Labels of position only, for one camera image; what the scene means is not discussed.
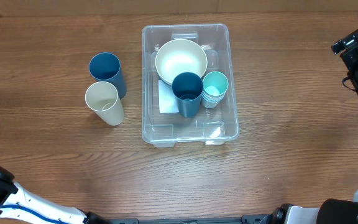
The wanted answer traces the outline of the beige tall cup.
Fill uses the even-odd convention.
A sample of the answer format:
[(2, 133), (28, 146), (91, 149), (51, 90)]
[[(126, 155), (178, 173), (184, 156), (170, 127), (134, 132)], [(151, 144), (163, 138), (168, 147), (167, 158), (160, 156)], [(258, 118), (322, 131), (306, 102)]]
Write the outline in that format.
[(85, 93), (85, 102), (105, 123), (117, 126), (124, 121), (124, 109), (117, 88), (109, 82), (96, 82)]

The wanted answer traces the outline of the dark blue tall cup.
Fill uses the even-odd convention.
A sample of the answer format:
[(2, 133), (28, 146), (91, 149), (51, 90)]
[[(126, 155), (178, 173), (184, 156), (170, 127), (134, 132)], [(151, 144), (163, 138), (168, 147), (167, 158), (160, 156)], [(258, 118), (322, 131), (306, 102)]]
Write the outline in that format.
[(121, 62), (114, 54), (103, 52), (95, 55), (89, 62), (89, 72), (96, 81), (113, 84), (120, 99), (125, 97), (127, 87)]
[(194, 117), (200, 107), (203, 81), (195, 73), (177, 75), (172, 82), (172, 91), (179, 113), (186, 118)]

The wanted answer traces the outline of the mint green small cup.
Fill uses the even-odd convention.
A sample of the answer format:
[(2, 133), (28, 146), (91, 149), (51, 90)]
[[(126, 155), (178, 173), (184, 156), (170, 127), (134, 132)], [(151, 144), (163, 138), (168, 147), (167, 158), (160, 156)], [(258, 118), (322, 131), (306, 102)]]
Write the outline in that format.
[(203, 89), (213, 86), (217, 88), (220, 92), (227, 92), (229, 82), (225, 74), (221, 72), (209, 72), (203, 78)]

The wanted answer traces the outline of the light blue small cup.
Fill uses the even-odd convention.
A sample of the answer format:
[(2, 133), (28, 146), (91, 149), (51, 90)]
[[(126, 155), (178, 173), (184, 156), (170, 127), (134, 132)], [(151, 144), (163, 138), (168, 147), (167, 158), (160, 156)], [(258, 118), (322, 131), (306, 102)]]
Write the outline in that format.
[(220, 102), (225, 97), (225, 95), (211, 96), (211, 95), (207, 94), (206, 92), (202, 92), (202, 97), (209, 101), (219, 101)]

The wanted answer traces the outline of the grey small cup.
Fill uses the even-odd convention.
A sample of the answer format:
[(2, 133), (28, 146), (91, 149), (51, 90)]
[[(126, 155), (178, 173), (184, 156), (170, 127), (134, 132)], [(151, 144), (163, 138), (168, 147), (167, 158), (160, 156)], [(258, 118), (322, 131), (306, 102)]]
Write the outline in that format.
[(211, 108), (215, 108), (219, 104), (219, 101), (209, 101), (209, 100), (206, 100), (206, 99), (202, 98), (201, 99), (201, 104), (205, 108), (211, 109)]

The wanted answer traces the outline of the cream bowl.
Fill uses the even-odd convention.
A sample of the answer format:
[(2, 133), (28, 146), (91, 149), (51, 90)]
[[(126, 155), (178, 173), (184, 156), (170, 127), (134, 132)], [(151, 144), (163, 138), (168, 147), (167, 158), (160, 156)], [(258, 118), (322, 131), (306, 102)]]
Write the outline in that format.
[(165, 43), (155, 57), (155, 69), (167, 85), (171, 85), (181, 73), (190, 72), (201, 78), (207, 66), (205, 51), (196, 42), (187, 39), (175, 39)]

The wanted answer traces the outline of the pink small cup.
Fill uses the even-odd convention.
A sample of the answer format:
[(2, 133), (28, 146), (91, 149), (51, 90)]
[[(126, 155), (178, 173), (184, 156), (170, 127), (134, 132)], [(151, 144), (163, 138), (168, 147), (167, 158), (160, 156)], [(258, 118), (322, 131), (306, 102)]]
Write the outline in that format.
[(208, 99), (209, 101), (221, 101), (224, 96), (225, 92), (220, 92), (217, 88), (213, 86), (207, 87), (207, 89), (204, 89), (203, 92), (203, 98)]

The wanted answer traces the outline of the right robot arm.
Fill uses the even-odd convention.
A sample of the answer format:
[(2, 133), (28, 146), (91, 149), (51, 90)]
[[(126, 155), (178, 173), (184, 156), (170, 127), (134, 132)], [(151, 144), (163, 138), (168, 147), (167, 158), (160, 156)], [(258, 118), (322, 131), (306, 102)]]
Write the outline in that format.
[[(358, 96), (358, 29), (340, 39), (331, 47), (339, 54), (347, 75), (342, 79)], [(283, 204), (265, 217), (262, 223), (358, 223), (358, 180), (352, 197), (344, 199), (327, 199), (318, 207), (302, 207), (294, 204)]]

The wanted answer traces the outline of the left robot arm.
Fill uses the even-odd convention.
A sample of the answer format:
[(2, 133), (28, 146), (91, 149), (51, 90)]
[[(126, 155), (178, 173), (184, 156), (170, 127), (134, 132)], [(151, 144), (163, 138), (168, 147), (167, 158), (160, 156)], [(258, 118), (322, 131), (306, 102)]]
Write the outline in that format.
[(65, 207), (27, 191), (14, 175), (0, 166), (0, 218), (28, 223), (109, 224), (110, 221), (75, 207)]

